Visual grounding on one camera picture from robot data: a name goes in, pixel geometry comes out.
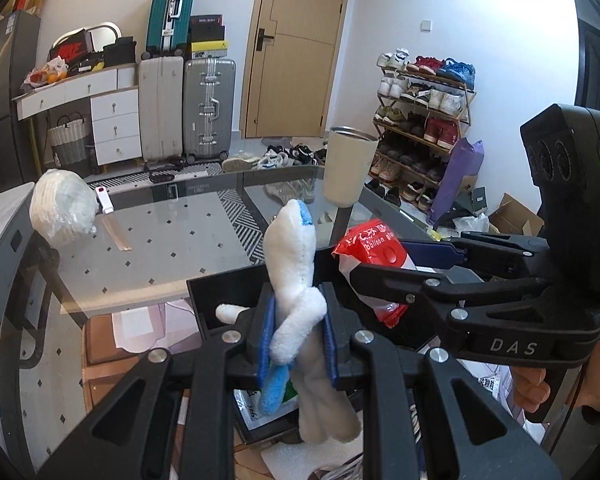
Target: blue gripper pad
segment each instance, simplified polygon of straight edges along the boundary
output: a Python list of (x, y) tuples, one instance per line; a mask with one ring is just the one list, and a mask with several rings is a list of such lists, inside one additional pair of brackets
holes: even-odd
[(464, 263), (465, 253), (445, 242), (408, 242), (400, 243), (418, 267), (450, 269)]
[(272, 294), (267, 306), (267, 315), (264, 318), (262, 337), (260, 338), (260, 355), (258, 356), (258, 386), (264, 386), (264, 379), (269, 372), (269, 346), (276, 327), (276, 297)]
[[(319, 285), (320, 292), (324, 293), (322, 286)], [(331, 317), (329, 311), (322, 320), (322, 339), (324, 342), (324, 363), (327, 367), (327, 374), (331, 380), (331, 385), (336, 387), (338, 379), (338, 355), (336, 353), (336, 338), (333, 335), (333, 325), (331, 325)]]

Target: plush toy head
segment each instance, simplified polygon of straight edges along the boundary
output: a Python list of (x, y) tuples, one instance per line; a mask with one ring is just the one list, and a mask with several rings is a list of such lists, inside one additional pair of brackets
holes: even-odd
[(264, 255), (276, 294), (314, 281), (315, 227), (301, 200), (290, 200), (264, 235)]

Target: suitcase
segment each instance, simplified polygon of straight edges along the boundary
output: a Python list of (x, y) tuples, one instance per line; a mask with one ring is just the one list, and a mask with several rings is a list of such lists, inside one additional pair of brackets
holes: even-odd
[(217, 57), (187, 61), (182, 102), (183, 145), (187, 155), (227, 158), (234, 89), (235, 61)]
[(182, 155), (182, 69), (179, 56), (140, 62), (138, 104), (144, 160)]
[(182, 56), (187, 47), (193, 0), (153, 0), (142, 59), (165, 54)]

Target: teal suitcase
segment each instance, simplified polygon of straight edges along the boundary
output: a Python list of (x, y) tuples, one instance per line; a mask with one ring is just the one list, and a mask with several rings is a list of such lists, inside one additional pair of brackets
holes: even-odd
[(153, 0), (142, 59), (182, 56), (187, 50), (193, 0)]

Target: plush toy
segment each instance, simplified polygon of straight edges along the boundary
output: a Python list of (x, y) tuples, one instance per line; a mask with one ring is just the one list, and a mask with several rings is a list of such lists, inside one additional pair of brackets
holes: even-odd
[[(263, 398), (279, 406), (287, 374), (298, 392), (300, 436), (319, 444), (327, 437), (350, 442), (360, 434), (360, 421), (344, 392), (331, 385), (324, 361), (321, 320), (324, 296), (314, 286), (315, 227), (306, 206), (290, 200), (264, 235), (264, 255), (276, 297), (276, 331), (269, 346), (272, 367)], [(235, 323), (244, 307), (222, 304), (216, 316)]]

